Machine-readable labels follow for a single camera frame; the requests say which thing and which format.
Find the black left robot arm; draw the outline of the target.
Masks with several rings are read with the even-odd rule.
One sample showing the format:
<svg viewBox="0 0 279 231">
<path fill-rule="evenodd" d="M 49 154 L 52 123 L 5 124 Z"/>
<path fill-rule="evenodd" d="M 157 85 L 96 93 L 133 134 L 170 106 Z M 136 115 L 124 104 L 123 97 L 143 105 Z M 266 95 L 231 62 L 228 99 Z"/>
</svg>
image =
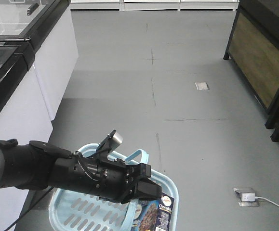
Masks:
<svg viewBox="0 0 279 231">
<path fill-rule="evenodd" d="M 105 141 L 88 157 L 49 143 L 0 140 L 0 189 L 42 190 L 49 186 L 98 196 L 125 204 L 134 199 L 156 200 L 162 188 L 151 180 L 151 167 L 109 160 L 113 148 Z"/>
</svg>

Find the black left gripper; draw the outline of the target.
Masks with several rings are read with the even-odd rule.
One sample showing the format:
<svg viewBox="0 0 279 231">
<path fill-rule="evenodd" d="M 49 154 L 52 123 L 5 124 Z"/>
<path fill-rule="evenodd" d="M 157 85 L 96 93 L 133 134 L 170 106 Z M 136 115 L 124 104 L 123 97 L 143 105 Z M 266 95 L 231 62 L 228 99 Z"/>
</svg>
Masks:
<svg viewBox="0 0 279 231">
<path fill-rule="evenodd" d="M 151 168 L 147 164 L 127 165 L 121 159 L 102 162 L 74 156 L 56 160 L 48 184 L 125 204 L 133 199 L 161 198 L 162 187 L 150 180 L 150 177 Z"/>
</svg>

